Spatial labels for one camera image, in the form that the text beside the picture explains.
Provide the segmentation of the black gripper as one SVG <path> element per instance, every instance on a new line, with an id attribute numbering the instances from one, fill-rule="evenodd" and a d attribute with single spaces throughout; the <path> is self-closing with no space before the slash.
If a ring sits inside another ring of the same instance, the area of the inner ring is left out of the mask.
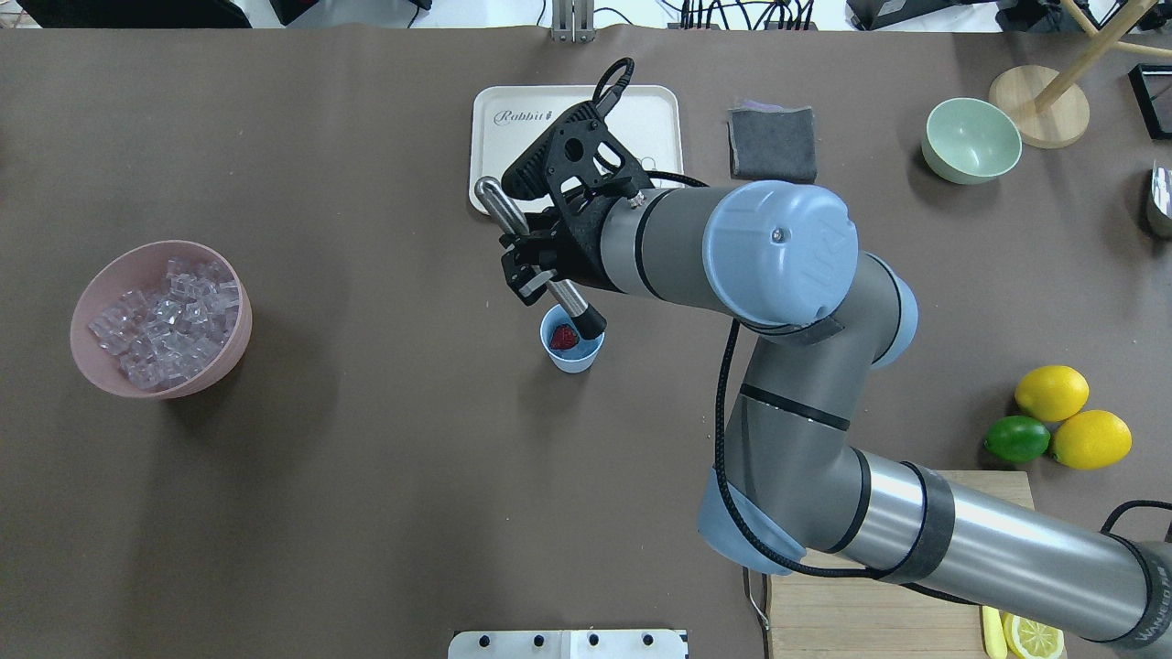
<path id="1" fill-rule="evenodd" d="M 540 213 L 525 213 L 527 227 L 519 231 L 506 220 L 498 220 L 502 230 L 500 266 L 506 286 L 516 299 L 525 306 L 533 306 L 548 291 L 554 279 L 556 266 L 540 257 L 533 257 L 552 247 L 557 257 L 557 269 L 575 284 L 591 288 L 618 292 L 618 285 L 604 271 L 602 227 L 612 206 L 586 206 L 579 215 L 561 215 L 553 206 Z"/>

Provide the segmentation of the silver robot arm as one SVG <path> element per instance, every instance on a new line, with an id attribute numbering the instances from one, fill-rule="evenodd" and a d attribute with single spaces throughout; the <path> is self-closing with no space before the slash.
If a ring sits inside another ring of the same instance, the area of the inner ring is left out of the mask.
<path id="1" fill-rule="evenodd" d="M 1131 265 L 1089 213 L 892 222 L 868 245 L 841 197 L 751 182 L 657 177 L 540 184 L 523 213 L 495 177 L 473 196 L 504 235 L 507 281 L 533 301 L 575 285 L 713 311 L 738 325 L 744 375 L 725 385 L 716 497 L 703 537 L 756 571 L 841 553 L 888 580 L 1045 621 L 1119 655 L 1168 657 L 1168 543 L 1086 528 L 1120 500 L 1168 500 L 1168 254 Z M 1067 521 L 931 475 L 963 433 L 1015 405 L 1022 372 L 1071 364 L 1093 405 L 1140 439 L 1116 474 L 1059 484 Z"/>

